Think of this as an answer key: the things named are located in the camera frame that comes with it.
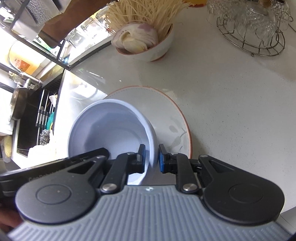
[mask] white bowl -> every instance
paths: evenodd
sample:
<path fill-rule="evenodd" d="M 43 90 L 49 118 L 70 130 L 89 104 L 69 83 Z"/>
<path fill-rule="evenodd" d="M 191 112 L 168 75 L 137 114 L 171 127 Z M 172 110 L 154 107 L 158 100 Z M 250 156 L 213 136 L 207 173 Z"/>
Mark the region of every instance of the white bowl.
<path fill-rule="evenodd" d="M 149 163 L 157 163 L 157 138 L 150 122 L 135 107 L 105 99 L 89 105 L 75 120 L 68 139 L 68 156 L 104 147 L 110 159 L 115 159 L 121 153 L 137 152 L 140 144 L 146 146 L 145 172 L 129 175 L 129 185 L 139 185 Z"/>
<path fill-rule="evenodd" d="M 121 53 L 126 57 L 149 62 L 149 61 L 154 61 L 163 57 L 171 47 L 173 39 L 174 39 L 174 28 L 172 25 L 166 38 L 160 43 L 158 43 L 156 46 L 148 49 L 147 51 L 144 51 L 142 53 L 132 54 L 126 50 L 122 50 L 118 48 L 116 49 L 119 53 Z"/>

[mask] dish rack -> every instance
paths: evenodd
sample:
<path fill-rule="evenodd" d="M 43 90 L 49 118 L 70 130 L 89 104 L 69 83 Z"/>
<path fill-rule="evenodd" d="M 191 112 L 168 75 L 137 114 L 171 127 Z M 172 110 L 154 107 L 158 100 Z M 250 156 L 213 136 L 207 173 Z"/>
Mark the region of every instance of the dish rack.
<path fill-rule="evenodd" d="M 281 19 L 282 14 L 288 15 L 289 19 L 288 22 L 292 22 L 293 18 L 290 14 L 282 11 L 281 15 L 278 15 L 278 18 L 276 20 L 276 32 L 275 35 L 271 38 L 270 42 L 266 47 L 263 46 L 263 41 L 259 43 L 259 45 L 253 45 L 248 43 L 245 40 L 245 36 L 240 36 L 239 33 L 234 29 L 232 31 L 227 30 L 227 19 L 224 19 L 223 21 L 220 19 L 220 17 L 217 18 L 216 25 L 218 29 L 220 30 L 221 34 L 229 40 L 231 43 L 233 43 L 235 46 L 243 49 L 244 51 L 247 51 L 251 53 L 251 56 L 259 55 L 259 56 L 276 56 L 283 52 L 286 46 L 286 40 L 284 37 L 283 32 L 280 30 L 281 25 Z"/>
<path fill-rule="evenodd" d="M 38 127 L 36 145 L 40 144 L 40 133 L 42 130 L 46 129 L 47 121 L 55 110 L 55 107 L 51 103 L 49 96 L 58 94 L 61 81 L 62 77 L 56 79 L 52 83 L 49 83 L 48 86 L 46 86 L 42 91 L 35 124 L 35 126 Z"/>

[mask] frying pan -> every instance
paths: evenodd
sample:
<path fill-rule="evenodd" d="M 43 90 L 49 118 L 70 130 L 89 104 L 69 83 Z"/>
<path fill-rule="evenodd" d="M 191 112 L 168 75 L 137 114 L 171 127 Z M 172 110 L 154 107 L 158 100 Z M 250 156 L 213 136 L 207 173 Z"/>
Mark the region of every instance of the frying pan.
<path fill-rule="evenodd" d="M 10 100 L 10 120 L 19 120 L 24 114 L 29 89 L 25 87 L 17 87 L 14 89 Z"/>

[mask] black round cap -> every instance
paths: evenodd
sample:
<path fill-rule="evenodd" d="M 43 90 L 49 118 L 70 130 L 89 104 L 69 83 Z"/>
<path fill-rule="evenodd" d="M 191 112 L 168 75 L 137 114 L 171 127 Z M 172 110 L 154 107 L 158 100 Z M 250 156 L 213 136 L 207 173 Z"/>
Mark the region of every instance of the black round cap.
<path fill-rule="evenodd" d="M 83 175 L 59 173 L 33 180 L 22 186 L 15 202 L 20 214 L 41 224 L 61 224 L 87 213 L 96 201 L 94 188 Z"/>
<path fill-rule="evenodd" d="M 275 220 L 284 205 L 282 190 L 251 173 L 216 174 L 203 193 L 205 206 L 216 216 L 239 225 L 259 225 Z"/>

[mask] white countertop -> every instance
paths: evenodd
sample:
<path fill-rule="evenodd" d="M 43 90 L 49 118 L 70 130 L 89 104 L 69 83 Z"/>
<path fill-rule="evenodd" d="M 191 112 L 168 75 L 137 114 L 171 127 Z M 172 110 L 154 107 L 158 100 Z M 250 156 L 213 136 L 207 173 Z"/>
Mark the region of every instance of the white countertop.
<path fill-rule="evenodd" d="M 67 73 L 55 123 L 58 157 L 66 155 L 71 125 L 85 106 L 125 86 L 150 86 L 185 115 L 193 158 L 206 153 L 275 182 L 286 211 L 296 206 L 296 33 L 284 33 L 280 56 L 251 57 L 211 27 L 206 14 L 203 7 L 179 15 L 173 45 L 161 60 L 134 61 L 112 46 L 85 60 L 72 72 L 97 86 L 91 99 L 73 98 L 74 75 Z"/>

